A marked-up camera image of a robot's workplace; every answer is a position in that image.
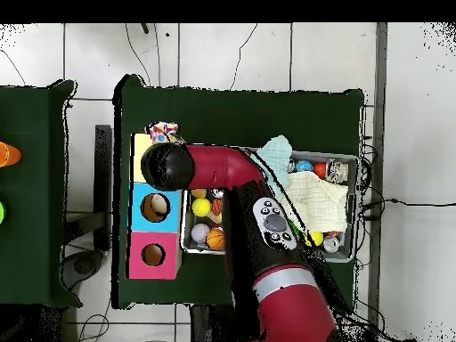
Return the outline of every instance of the blue ball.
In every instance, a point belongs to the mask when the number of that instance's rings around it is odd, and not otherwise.
[[[312,172],[313,170],[314,170],[314,167],[312,166],[312,163],[308,160],[299,160],[296,163],[297,172],[303,172],[303,171]]]

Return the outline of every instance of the towel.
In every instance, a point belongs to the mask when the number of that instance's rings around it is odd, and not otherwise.
[[[346,231],[346,195],[348,187],[321,180],[314,172],[296,172],[289,176],[286,193],[310,232]],[[287,216],[304,231],[291,205],[283,197],[281,204]]]
[[[265,146],[256,150],[256,153],[272,169],[279,183],[286,189],[289,186],[287,167],[289,165],[289,158],[291,157],[291,145],[287,138],[283,135],[276,136],[267,142]],[[273,192],[274,197],[277,200],[281,200],[283,193],[281,192],[281,188],[273,180],[273,176],[269,173],[269,170],[256,156],[252,155],[251,158],[265,171],[267,184]]]

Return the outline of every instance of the green table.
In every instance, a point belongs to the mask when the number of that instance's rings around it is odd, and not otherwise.
[[[260,147],[285,135],[298,151],[359,154],[361,90],[346,94],[313,92],[262,93],[147,88],[135,76],[125,76],[114,95],[114,240],[113,303],[230,304],[223,256],[184,254],[174,281],[125,279],[129,135],[150,122],[180,125],[188,143]],[[331,264],[345,300],[353,305],[354,262]]]
[[[72,81],[47,88],[0,87],[0,141],[21,161],[0,168],[0,303],[80,305],[60,281],[64,241],[64,103]]]

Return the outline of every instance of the yellow ball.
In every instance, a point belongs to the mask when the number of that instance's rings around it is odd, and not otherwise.
[[[323,243],[323,233],[322,232],[310,232],[310,237],[315,244],[315,247],[319,247]],[[312,247],[312,242],[307,239],[307,234],[304,234],[304,241],[307,247]]]
[[[210,212],[210,201],[206,198],[197,198],[191,205],[193,214],[199,217],[206,216]]]

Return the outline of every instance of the red ball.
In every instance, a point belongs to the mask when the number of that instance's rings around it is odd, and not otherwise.
[[[324,180],[324,177],[326,176],[326,163],[313,164],[313,172]]]

